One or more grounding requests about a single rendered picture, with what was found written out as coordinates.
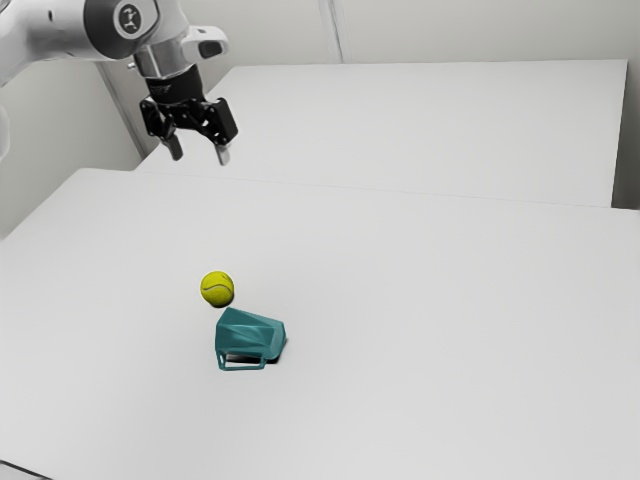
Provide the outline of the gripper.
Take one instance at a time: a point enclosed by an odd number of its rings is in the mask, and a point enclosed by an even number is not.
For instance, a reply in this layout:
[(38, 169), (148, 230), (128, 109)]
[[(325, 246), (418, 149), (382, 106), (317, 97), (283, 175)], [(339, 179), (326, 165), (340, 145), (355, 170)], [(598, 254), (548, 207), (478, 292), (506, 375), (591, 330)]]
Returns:
[[(193, 130), (208, 139), (215, 147), (221, 166), (230, 162), (229, 144), (238, 135), (238, 127), (228, 102), (224, 98), (205, 100), (203, 82), (197, 66), (171, 78), (145, 79), (151, 98), (161, 105), (177, 105), (176, 124), (180, 129)], [(171, 116), (164, 117), (158, 105), (147, 97), (139, 107), (145, 129), (169, 151), (172, 159), (183, 157), (176, 125)]]

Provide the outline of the yellow tennis ball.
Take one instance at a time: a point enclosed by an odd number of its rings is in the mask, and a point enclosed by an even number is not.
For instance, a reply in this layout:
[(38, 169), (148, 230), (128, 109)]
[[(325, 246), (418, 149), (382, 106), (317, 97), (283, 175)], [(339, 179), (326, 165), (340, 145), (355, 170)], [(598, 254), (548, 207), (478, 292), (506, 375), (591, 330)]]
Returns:
[(201, 280), (200, 293), (203, 299), (215, 308), (229, 305), (235, 296), (234, 282), (224, 271), (212, 271)]

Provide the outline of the teal faceted mug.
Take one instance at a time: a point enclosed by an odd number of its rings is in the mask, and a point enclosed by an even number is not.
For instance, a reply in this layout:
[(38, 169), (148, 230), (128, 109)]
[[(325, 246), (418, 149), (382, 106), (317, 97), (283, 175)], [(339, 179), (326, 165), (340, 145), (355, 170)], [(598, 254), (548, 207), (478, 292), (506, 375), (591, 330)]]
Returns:
[[(216, 323), (215, 353), (222, 371), (260, 370), (278, 360), (287, 340), (283, 322), (228, 307)], [(257, 360), (255, 365), (231, 367), (229, 356)]]

